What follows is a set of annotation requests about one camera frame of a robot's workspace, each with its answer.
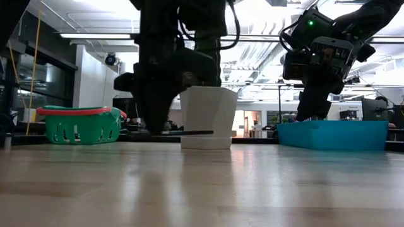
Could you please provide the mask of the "white hexagonal plant pot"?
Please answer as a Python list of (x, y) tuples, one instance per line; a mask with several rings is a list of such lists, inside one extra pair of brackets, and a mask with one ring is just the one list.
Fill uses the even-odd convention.
[(221, 150), (232, 143), (238, 94), (221, 87), (192, 86), (180, 94), (185, 131), (212, 131), (181, 138), (182, 149)]

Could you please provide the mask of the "green basket orange rim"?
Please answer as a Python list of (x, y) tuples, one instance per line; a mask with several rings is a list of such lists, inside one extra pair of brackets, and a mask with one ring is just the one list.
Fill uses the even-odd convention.
[(53, 144), (73, 144), (78, 138), (101, 137), (114, 141), (119, 137), (126, 113), (115, 107), (68, 108), (44, 106), (37, 109), (45, 117), (45, 132)]

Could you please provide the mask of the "black aluminium table frame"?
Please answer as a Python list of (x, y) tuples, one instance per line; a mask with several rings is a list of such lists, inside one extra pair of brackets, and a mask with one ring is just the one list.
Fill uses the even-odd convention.
[[(4, 148), (5, 134), (0, 133), (0, 148)], [(181, 138), (176, 136), (120, 136), (116, 139), (117, 142), (132, 142), (132, 143), (180, 143)], [(45, 135), (13, 135), (12, 146), (47, 144), (48, 140)], [(111, 138), (102, 139), (101, 137), (93, 138), (92, 140), (85, 139), (84, 143), (81, 139), (76, 138), (73, 145), (88, 145), (113, 142)], [(279, 144), (277, 139), (272, 138), (232, 138), (232, 144)], [(386, 151), (404, 153), (404, 142), (387, 141), (385, 145)]]

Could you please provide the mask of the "white bin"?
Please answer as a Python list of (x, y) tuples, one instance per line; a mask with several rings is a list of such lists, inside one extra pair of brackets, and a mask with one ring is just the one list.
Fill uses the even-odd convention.
[(23, 122), (35, 122), (37, 110), (35, 108), (25, 108), (23, 111)]

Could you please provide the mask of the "overhead light bar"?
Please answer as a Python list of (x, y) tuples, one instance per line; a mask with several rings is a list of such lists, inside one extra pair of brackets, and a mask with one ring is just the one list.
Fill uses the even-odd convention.
[[(137, 33), (60, 33), (62, 38), (78, 40), (132, 40)], [(240, 42), (279, 42), (277, 35), (241, 35)], [(372, 44), (404, 44), (404, 36), (375, 36)]]

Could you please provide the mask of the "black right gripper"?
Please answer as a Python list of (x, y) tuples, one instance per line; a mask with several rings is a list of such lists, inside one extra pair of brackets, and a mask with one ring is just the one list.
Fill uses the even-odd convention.
[[(315, 90), (306, 86), (300, 93), (297, 121), (302, 122), (311, 117), (325, 119), (331, 107), (329, 94), (339, 95), (354, 62), (364, 62), (375, 53), (375, 49), (369, 45), (369, 40), (376, 33), (367, 30), (368, 22), (370, 21), (362, 19), (338, 30), (334, 20), (320, 13), (318, 9), (311, 8), (283, 30), (283, 48), (287, 50), (283, 63), (283, 78), (300, 80), (304, 84), (310, 81), (324, 84)], [(318, 37), (349, 41), (353, 45), (353, 51), (348, 66), (341, 70), (311, 65), (311, 44)]]

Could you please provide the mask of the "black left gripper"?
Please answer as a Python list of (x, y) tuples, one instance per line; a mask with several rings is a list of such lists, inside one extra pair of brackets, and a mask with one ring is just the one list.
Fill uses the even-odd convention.
[[(188, 48), (177, 50), (161, 61), (140, 59), (133, 64), (133, 72), (123, 73), (114, 80), (115, 90), (135, 95), (178, 94), (191, 86), (217, 85), (217, 61), (210, 55)], [(173, 99), (173, 96), (163, 99), (160, 113), (155, 95), (140, 96), (143, 120), (150, 134), (179, 130), (178, 125), (169, 118)]]

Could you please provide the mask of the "blue plastic tray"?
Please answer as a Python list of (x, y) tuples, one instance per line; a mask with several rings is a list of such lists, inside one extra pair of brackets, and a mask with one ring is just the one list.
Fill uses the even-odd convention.
[(383, 151), (387, 121), (313, 120), (277, 125), (283, 146), (320, 151)]

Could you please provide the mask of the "dark purple pencil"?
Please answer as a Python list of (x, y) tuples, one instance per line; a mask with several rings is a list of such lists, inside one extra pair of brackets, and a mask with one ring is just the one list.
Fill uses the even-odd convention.
[(214, 134), (214, 131), (163, 131), (157, 136), (193, 136), (193, 135), (206, 135)]

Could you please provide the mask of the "green cactus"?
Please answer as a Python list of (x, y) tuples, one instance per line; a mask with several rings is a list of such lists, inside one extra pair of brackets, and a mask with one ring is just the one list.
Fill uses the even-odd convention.
[(194, 49), (212, 57), (215, 61), (215, 73), (209, 77), (205, 85), (221, 87), (221, 55), (219, 50), (221, 47), (220, 37), (209, 31), (195, 31), (194, 37), (196, 38)]

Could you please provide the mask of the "black monitor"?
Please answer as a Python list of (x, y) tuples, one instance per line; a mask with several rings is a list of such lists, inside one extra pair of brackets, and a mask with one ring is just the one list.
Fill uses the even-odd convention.
[(383, 100), (363, 98), (362, 114), (364, 121), (388, 121), (387, 104)]
[(127, 118), (143, 118), (143, 112), (134, 98), (114, 98), (113, 107), (126, 113)]

